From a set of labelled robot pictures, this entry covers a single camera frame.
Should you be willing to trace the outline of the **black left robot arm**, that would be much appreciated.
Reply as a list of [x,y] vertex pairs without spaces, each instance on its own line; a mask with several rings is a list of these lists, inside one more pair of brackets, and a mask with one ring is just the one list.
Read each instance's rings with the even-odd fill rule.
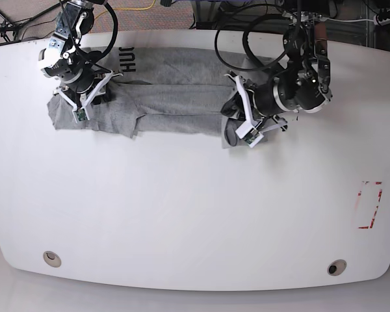
[[[237,138],[263,134],[274,129],[286,131],[284,112],[314,113],[332,99],[330,90],[330,60],[326,52],[326,39],[317,38],[318,29],[325,27],[315,12],[303,11],[301,1],[294,6],[275,6],[278,14],[265,13],[246,26],[242,45],[252,72],[268,75],[265,84],[246,83],[235,74],[236,66],[229,65],[229,78],[236,84],[235,95],[222,107],[227,118],[224,129]],[[263,64],[252,52],[248,37],[255,26],[268,20],[283,20],[290,15],[292,23],[283,35],[283,56],[289,58],[284,68],[278,59]]]

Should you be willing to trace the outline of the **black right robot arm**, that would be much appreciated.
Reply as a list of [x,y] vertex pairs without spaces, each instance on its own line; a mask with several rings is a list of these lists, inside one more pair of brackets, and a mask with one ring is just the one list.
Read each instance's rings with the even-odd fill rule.
[[[46,76],[56,78],[61,85],[55,90],[73,108],[80,120],[88,118],[92,102],[107,94],[106,85],[114,71],[103,67],[99,61],[113,49],[118,35],[118,18],[107,1],[68,1],[60,3],[56,29],[47,47],[38,57],[38,68]],[[94,5],[105,7],[113,22],[112,36],[103,51],[86,52],[80,48],[84,35],[95,22]]]

